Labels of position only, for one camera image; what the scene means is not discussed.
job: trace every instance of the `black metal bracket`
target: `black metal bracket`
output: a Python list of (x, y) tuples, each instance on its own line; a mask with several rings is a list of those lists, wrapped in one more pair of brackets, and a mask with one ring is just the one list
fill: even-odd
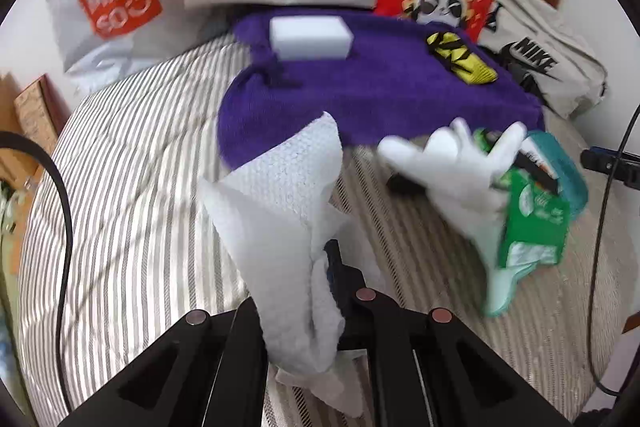
[[(377, 426), (570, 425), (448, 310), (402, 309), (342, 264), (337, 241), (325, 250), (346, 318), (338, 349), (367, 349)], [(258, 426), (267, 367), (251, 298), (220, 315), (194, 310), (61, 426)]]
[[(616, 161), (617, 155), (617, 151), (601, 147), (591, 147), (590, 149), (585, 149), (580, 154), (580, 164), (585, 169), (600, 172), (608, 176)], [(640, 156), (627, 152), (622, 153), (613, 178), (623, 182), (626, 187), (640, 190)]]

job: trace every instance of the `nike logo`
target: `nike logo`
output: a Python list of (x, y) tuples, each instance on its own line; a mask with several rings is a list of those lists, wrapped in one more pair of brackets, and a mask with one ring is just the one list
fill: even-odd
[(500, 52), (505, 61), (515, 60), (527, 70), (552, 76), (549, 71), (558, 63), (537, 42), (524, 37), (520, 42), (512, 42)]

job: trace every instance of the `yellow and black fabric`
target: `yellow and black fabric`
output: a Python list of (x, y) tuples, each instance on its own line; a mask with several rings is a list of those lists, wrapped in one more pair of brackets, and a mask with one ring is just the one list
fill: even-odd
[(447, 70), (467, 84), (495, 82), (498, 73), (473, 53), (455, 33), (438, 32), (427, 37), (427, 48)]

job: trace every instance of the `screw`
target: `screw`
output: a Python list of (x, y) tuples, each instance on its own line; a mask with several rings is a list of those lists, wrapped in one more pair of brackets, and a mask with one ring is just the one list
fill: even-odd
[(190, 324), (191, 326), (197, 326), (207, 320), (207, 312), (204, 312), (202, 310), (191, 310), (189, 313), (187, 313), (185, 320), (187, 321), (187, 324)]
[(449, 310), (446, 310), (444, 308), (436, 308), (433, 312), (431, 312), (431, 317), (434, 321), (440, 324), (447, 324), (451, 322), (453, 315), (451, 315), (451, 312)]
[(361, 301), (372, 301), (376, 298), (376, 292), (371, 288), (360, 288), (356, 291), (356, 297)]

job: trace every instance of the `black cable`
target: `black cable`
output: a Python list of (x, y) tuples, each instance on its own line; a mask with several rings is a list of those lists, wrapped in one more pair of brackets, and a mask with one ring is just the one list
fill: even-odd
[(633, 130), (636, 120), (638, 120), (638, 116), (640, 116), (640, 105), (636, 108), (636, 112), (633, 117), (631, 117), (631, 121), (629, 122), (628, 127), (625, 131), (625, 136), (622, 138), (622, 142), (620, 142), (620, 147), (618, 148), (618, 153), (616, 154), (616, 159), (611, 166), (609, 171), (609, 177), (607, 178), (607, 186), (604, 189), (604, 195), (602, 197), (602, 207), (600, 208), (600, 220), (598, 221), (598, 232), (596, 233), (596, 244), (593, 250), (593, 270), (591, 271), (591, 285), (589, 288), (589, 304), (588, 304), (588, 315), (587, 315), (587, 362), (589, 363), (589, 371), (591, 372), (591, 376), (593, 377), (593, 381), (596, 384), (596, 387), (601, 390), (603, 393), (609, 394), (610, 396), (620, 396), (620, 391), (614, 391), (606, 387), (598, 378), (596, 374), (596, 370), (593, 366), (593, 353), (591, 352), (591, 330), (593, 328), (593, 299), (596, 289), (596, 276), (598, 272), (598, 258), (600, 256), (600, 242), (602, 240), (602, 229), (604, 227), (604, 218), (605, 213), (607, 212), (607, 203), (609, 201), (609, 192), (611, 190), (611, 184), (613, 182), (616, 171), (618, 170), (618, 164), (620, 163), (620, 158), (622, 158), (622, 154), (625, 151), (626, 143), (629, 140), (629, 136), (631, 131)]
[(65, 298), (66, 298), (66, 286), (68, 285), (69, 269), (71, 267), (71, 251), (73, 250), (73, 227), (71, 223), (71, 207), (69, 206), (69, 197), (66, 193), (65, 184), (62, 181), (62, 176), (53, 163), (53, 160), (46, 153), (46, 151), (35, 142), (14, 134), (12, 132), (0, 131), (0, 149), (13, 149), (19, 152), (23, 152), (32, 156), (38, 163), (40, 163), (47, 171), (54, 185), (58, 191), (60, 197), (60, 203), (62, 204), (62, 214), (65, 219), (65, 261), (62, 267), (62, 282), (60, 283), (60, 299), (58, 300), (58, 312), (56, 315), (56, 368), (58, 371), (58, 380), (60, 381), (60, 391), (62, 392), (62, 399), (65, 402), (67, 413), (71, 413), (71, 400), (69, 399), (69, 391), (66, 387), (65, 373), (62, 367), (62, 353), (60, 349), (60, 341), (62, 337), (62, 317), (65, 310)]

